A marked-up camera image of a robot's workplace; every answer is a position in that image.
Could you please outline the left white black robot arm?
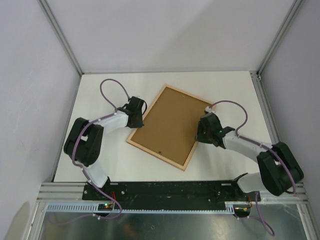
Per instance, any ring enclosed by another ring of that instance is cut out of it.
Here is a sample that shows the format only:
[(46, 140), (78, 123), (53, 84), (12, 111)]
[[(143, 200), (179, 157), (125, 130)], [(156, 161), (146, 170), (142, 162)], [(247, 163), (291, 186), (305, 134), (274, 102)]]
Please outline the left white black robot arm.
[(147, 107), (145, 100), (133, 96), (124, 106), (117, 107), (114, 113), (91, 121), (82, 117), (74, 121), (63, 152), (94, 185), (93, 194), (98, 199), (105, 200), (111, 193), (111, 188), (106, 184), (109, 177), (99, 162), (103, 136), (121, 128), (143, 127), (143, 114)]

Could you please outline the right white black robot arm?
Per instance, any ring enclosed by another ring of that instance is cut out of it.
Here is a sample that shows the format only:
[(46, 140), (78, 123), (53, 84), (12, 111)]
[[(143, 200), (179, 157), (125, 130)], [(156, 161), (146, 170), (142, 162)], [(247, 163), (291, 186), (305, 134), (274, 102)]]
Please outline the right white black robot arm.
[(269, 144), (237, 134), (230, 126), (222, 127), (213, 112), (203, 115), (195, 139), (200, 143), (234, 151), (258, 164), (259, 172), (245, 173), (234, 181), (231, 196), (242, 201), (250, 192), (268, 191), (274, 196), (294, 194), (304, 173), (289, 146), (284, 142)]

